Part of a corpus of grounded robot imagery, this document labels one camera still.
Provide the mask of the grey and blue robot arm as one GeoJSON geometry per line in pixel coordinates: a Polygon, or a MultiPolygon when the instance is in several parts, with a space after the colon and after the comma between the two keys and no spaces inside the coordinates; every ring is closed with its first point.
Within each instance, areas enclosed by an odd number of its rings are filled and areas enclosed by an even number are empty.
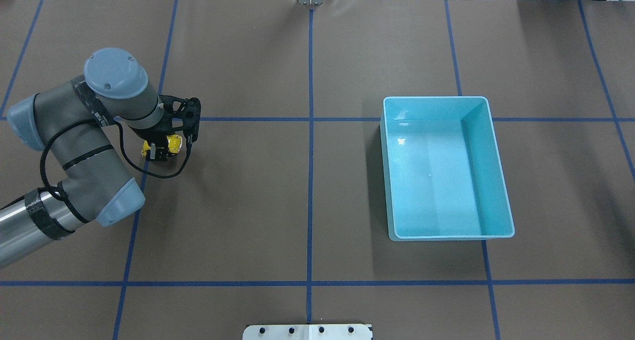
{"type": "Polygon", "coordinates": [[[118,118],[150,146],[168,145],[172,118],[188,100],[159,94],[137,59],[120,48],[95,51],[82,74],[9,109],[14,134],[40,153],[40,188],[1,209],[1,267],[96,221],[116,224],[141,209],[145,196],[104,128],[118,118]]]}

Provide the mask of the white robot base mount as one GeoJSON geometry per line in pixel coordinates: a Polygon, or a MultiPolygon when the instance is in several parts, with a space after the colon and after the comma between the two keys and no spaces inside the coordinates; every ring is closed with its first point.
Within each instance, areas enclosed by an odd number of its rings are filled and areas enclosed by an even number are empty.
{"type": "Polygon", "coordinates": [[[372,340],[367,324],[252,325],[243,331],[243,340],[372,340]]]}

